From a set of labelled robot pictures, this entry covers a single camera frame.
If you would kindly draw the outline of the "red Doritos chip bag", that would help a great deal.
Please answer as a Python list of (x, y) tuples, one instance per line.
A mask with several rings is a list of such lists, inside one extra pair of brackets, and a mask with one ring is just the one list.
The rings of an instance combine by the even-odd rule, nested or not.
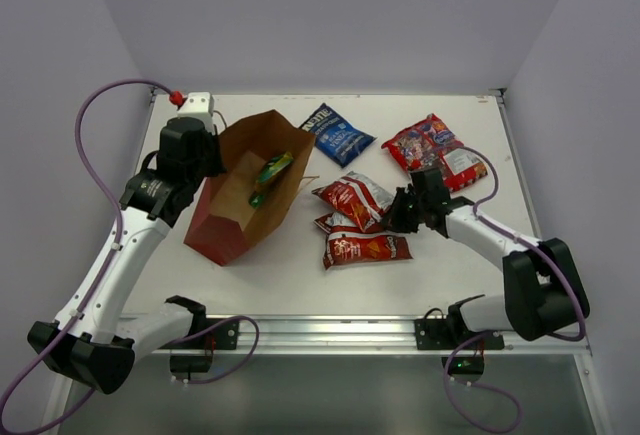
[(394, 199), (378, 183), (354, 171), (314, 189), (312, 194), (346, 216), (362, 233), (382, 230), (382, 218)]

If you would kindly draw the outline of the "red patterned snack bag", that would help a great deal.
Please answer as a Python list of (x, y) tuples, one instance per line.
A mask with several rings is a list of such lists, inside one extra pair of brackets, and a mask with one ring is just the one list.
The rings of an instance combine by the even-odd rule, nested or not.
[(435, 114), (402, 129), (382, 144), (409, 173), (438, 168), (450, 192), (458, 192), (488, 175), (486, 165)]

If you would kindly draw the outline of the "red brown paper bag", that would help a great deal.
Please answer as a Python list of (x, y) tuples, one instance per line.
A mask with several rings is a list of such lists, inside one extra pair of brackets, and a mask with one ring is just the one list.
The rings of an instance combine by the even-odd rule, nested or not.
[[(184, 244), (226, 266), (282, 224), (302, 187), (315, 136), (270, 110), (232, 123), (219, 140), (227, 172), (205, 181)], [(267, 189), (260, 206), (251, 206), (259, 172), (285, 153), (292, 155), (292, 163)]]

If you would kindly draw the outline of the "green yellow candy packet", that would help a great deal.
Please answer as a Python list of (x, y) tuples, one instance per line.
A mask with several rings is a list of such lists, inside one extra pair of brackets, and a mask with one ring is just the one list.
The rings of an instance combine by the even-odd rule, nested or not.
[(256, 193), (266, 192), (292, 164), (293, 160), (294, 157), (290, 152), (284, 152), (267, 161), (256, 177), (254, 191)]

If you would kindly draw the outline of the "blue Kettle potato chips bag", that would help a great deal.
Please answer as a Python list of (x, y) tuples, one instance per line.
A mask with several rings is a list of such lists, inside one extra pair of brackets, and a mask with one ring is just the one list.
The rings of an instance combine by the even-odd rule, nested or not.
[(376, 138), (355, 128), (332, 107), (323, 103), (300, 126), (315, 136), (315, 147), (341, 168), (359, 157)]

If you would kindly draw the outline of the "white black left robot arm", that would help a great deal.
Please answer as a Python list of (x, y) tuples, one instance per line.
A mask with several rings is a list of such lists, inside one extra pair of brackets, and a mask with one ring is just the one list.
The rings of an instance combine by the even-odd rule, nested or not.
[(212, 122), (182, 116), (166, 123), (158, 150), (127, 182), (114, 231), (80, 287), (53, 321), (35, 322), (27, 335), (49, 369), (111, 394), (153, 351), (175, 340), (189, 348), (205, 341), (205, 308), (185, 297), (172, 296), (133, 321), (120, 317), (151, 255), (202, 182), (224, 171)]

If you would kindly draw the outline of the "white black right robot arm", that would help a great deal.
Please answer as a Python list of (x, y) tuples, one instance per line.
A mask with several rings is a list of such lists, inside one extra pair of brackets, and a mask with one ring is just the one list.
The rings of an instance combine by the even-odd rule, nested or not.
[(486, 216), (477, 202), (453, 197), (434, 169), (410, 173), (396, 190), (382, 226), (415, 233), (424, 225), (495, 266), (502, 293), (458, 301), (444, 317), (451, 344), (468, 347), (481, 332), (509, 331), (527, 341), (543, 336), (579, 341), (586, 336), (590, 305), (568, 245), (518, 234)]

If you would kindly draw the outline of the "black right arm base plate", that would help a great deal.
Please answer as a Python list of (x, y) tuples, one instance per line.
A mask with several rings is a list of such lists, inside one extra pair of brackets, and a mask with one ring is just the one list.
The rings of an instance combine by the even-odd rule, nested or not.
[(413, 325), (416, 347), (423, 351), (453, 350), (478, 335), (466, 326), (457, 305), (451, 305), (447, 312), (430, 309)]

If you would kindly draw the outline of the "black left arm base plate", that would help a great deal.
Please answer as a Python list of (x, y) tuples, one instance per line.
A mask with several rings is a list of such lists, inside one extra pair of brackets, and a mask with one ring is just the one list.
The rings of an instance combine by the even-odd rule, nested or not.
[(157, 350), (235, 350), (237, 348), (239, 330), (238, 321), (227, 321), (199, 338), (183, 341), (183, 338), (194, 335), (222, 321), (223, 318), (205, 317), (195, 322), (190, 322), (187, 331), (183, 335), (173, 337), (169, 343), (157, 347)]

